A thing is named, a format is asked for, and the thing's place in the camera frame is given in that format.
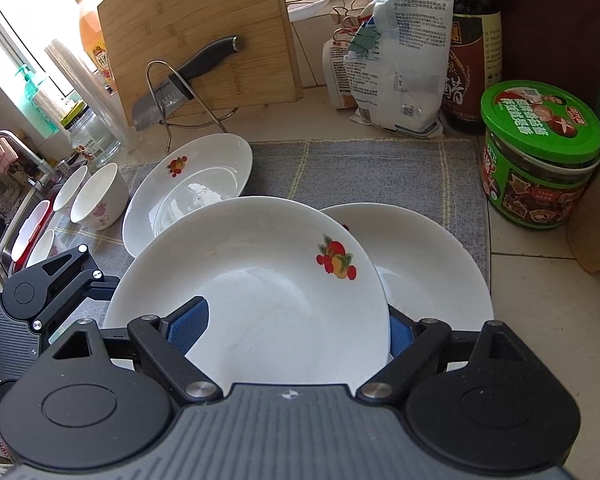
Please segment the orange cooking wine jug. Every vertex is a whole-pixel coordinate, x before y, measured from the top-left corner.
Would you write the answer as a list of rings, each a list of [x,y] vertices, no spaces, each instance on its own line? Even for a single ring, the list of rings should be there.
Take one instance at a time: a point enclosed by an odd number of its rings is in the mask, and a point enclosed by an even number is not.
[[[112,93],[118,91],[114,74],[109,65],[109,55],[105,44],[102,25],[94,0],[76,0],[79,9],[79,29],[83,50],[104,77]]]

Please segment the orange white food bag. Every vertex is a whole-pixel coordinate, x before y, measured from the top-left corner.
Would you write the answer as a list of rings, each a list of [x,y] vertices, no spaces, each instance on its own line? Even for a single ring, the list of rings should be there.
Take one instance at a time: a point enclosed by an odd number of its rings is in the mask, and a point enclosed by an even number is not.
[[[355,108],[344,60],[352,52],[362,55],[377,44],[379,34],[373,20],[373,10],[365,8],[359,14],[336,13],[337,28],[323,46],[322,62],[330,102],[336,110]]]

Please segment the plastic wrap roll right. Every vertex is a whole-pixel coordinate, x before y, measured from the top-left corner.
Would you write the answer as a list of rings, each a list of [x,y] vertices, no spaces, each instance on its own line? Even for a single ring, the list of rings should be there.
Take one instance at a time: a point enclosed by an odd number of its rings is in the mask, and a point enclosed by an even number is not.
[[[128,152],[135,151],[140,145],[140,134],[126,123],[117,93],[110,94],[102,77],[60,40],[53,39],[44,51],[121,145]]]

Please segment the white plate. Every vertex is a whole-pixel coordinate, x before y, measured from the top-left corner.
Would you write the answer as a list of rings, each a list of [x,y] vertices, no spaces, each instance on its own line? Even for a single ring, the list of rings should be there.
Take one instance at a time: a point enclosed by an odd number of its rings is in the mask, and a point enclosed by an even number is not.
[[[493,306],[478,264],[434,220],[399,206],[353,203],[324,208],[365,249],[388,304],[414,321],[437,318],[453,330],[478,332]]]
[[[242,194],[252,161],[249,143],[233,133],[202,136],[166,156],[131,198],[122,224],[126,251],[135,258],[188,214]]]
[[[356,389],[388,362],[388,301],[370,257],[340,223],[293,200],[239,197],[174,223],[126,270],[104,324],[166,316],[198,296],[209,322],[187,357],[223,390]]]

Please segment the steel kitchen faucet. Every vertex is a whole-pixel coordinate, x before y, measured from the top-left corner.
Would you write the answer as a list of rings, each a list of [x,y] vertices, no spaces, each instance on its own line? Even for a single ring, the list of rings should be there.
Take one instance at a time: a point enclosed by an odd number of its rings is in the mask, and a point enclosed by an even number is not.
[[[44,158],[35,154],[15,133],[1,129],[0,140],[5,140],[18,157],[23,159],[21,166],[29,181],[38,182],[42,186],[57,181],[54,168]]]

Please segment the dark vinegar bottle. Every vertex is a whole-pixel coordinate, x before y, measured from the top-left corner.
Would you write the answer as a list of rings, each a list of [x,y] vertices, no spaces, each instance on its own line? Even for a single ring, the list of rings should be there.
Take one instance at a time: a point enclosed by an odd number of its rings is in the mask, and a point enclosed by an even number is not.
[[[442,112],[464,133],[483,129],[481,97],[502,76],[502,23],[498,0],[454,0]]]

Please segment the white plate back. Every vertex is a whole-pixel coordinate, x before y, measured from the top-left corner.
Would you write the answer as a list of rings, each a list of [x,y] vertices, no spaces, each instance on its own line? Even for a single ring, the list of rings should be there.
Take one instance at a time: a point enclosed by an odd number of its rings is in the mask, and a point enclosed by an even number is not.
[[[166,156],[131,198],[122,224],[126,251],[135,258],[188,214],[242,194],[252,161],[249,143],[233,133],[202,136]]]

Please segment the green dish soap bottle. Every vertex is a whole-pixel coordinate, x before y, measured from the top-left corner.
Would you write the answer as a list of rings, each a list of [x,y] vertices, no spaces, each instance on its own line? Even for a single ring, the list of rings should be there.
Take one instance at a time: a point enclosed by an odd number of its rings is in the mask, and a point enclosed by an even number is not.
[[[40,93],[40,89],[33,79],[30,68],[26,64],[20,65],[17,70],[17,75],[21,75],[24,80],[24,96],[29,102],[29,106],[35,110],[35,113],[38,114],[38,117],[44,122],[42,136],[44,136],[45,139],[50,138],[55,133],[58,133],[58,128],[50,118],[48,118],[42,107],[35,103],[34,98]]]

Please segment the floral bowl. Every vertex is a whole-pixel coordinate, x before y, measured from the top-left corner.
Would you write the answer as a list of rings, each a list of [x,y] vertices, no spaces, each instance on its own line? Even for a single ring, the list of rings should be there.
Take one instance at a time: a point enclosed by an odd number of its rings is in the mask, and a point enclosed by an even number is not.
[[[90,170],[86,165],[81,166],[76,170],[59,190],[53,203],[53,212],[55,214],[64,214],[70,216],[70,211],[76,196],[78,196],[81,188],[91,177]]]
[[[119,166],[110,162],[82,186],[71,207],[70,220],[93,231],[106,230],[120,218],[128,201],[128,185]]]
[[[30,266],[34,266],[35,264],[46,260],[49,256],[56,254],[57,249],[55,248],[55,238],[56,236],[54,230],[47,230],[40,237],[30,253],[26,263],[26,268],[30,268]]]

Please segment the white dish on windowsill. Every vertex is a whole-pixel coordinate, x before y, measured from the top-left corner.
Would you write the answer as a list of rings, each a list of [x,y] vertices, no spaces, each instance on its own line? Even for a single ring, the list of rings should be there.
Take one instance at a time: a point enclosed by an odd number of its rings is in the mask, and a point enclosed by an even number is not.
[[[295,23],[313,18],[330,0],[286,0],[289,21]]]

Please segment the green lid sauce jar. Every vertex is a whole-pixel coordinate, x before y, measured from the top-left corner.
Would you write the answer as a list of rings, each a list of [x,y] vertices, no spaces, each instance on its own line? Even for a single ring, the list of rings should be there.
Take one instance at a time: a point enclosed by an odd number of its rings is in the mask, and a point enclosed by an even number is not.
[[[482,187],[506,219],[532,230],[565,223],[600,164],[600,120],[551,84],[509,80],[481,97]]]

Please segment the black handled kitchen knife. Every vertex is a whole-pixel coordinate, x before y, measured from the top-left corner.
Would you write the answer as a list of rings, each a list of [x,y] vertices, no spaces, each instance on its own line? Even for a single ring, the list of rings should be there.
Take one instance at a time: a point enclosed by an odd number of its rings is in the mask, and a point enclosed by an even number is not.
[[[244,48],[244,38],[241,36],[227,36],[210,42],[200,49],[192,58],[187,60],[176,70],[190,84],[194,79],[208,74],[219,66],[226,58],[240,52]],[[158,98],[166,100],[169,96],[179,101],[185,93],[184,88],[171,73],[163,82],[155,86]],[[159,120],[158,108],[152,102],[149,92],[139,98],[132,106],[132,121],[134,128],[144,131],[152,125],[157,125]]]

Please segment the glass jar green lid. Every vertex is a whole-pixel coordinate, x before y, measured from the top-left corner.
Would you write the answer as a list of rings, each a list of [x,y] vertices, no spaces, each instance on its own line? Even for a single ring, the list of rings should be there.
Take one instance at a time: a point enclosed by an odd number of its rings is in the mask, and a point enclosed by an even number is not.
[[[68,132],[71,147],[83,155],[92,168],[107,165],[121,148],[120,142],[84,101],[73,105],[61,119],[61,125]]]

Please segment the red white basin in sink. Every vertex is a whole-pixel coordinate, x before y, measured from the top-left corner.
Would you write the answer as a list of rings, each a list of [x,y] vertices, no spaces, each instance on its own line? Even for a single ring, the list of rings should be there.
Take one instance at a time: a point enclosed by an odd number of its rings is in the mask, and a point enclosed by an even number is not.
[[[32,252],[32,249],[46,227],[48,220],[53,212],[53,205],[50,200],[41,200],[24,220],[22,227],[18,232],[14,248],[12,248],[12,273],[20,271]]]

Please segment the grey blue checked dish mat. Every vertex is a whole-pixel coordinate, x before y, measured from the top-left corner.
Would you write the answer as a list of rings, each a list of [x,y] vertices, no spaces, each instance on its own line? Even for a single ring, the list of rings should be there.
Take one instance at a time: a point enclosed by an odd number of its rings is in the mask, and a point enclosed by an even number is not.
[[[253,144],[247,195],[316,209],[353,203],[399,206],[434,220],[478,264],[489,288],[486,200],[472,141],[352,140]]]

